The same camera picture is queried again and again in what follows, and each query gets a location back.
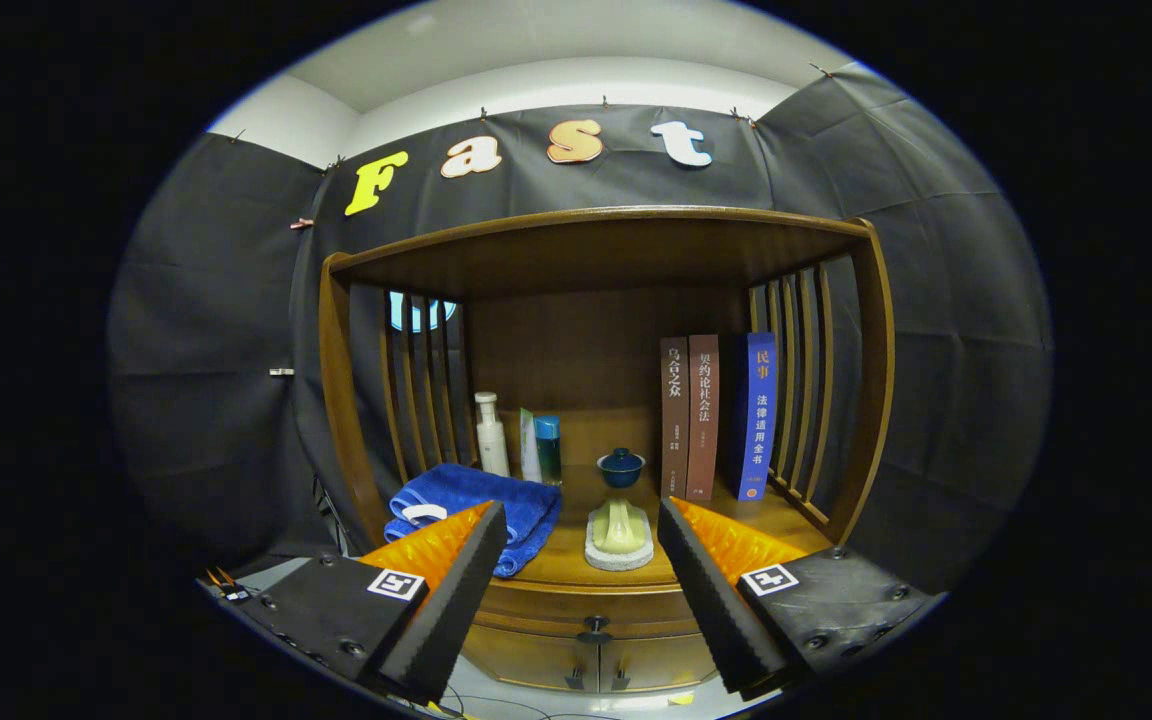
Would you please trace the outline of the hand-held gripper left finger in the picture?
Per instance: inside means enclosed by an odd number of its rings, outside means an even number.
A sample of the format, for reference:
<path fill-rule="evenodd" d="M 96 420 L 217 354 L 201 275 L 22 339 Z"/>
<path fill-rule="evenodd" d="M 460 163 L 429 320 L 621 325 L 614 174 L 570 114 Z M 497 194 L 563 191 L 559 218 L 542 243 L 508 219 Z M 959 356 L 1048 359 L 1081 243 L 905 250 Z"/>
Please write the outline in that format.
<path fill-rule="evenodd" d="M 488 501 L 361 559 L 310 559 L 255 594 L 253 624 L 343 682 L 439 702 L 507 538 Z"/>

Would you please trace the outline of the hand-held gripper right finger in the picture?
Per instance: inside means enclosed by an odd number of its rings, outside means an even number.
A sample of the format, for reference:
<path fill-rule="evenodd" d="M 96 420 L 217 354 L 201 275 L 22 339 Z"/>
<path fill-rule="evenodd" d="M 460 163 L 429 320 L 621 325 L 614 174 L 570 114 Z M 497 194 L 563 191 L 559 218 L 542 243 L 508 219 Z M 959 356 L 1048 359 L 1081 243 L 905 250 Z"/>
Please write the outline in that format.
<path fill-rule="evenodd" d="M 723 688 L 744 700 L 835 679 L 937 606 L 858 551 L 806 552 L 677 497 L 660 502 L 657 538 Z"/>

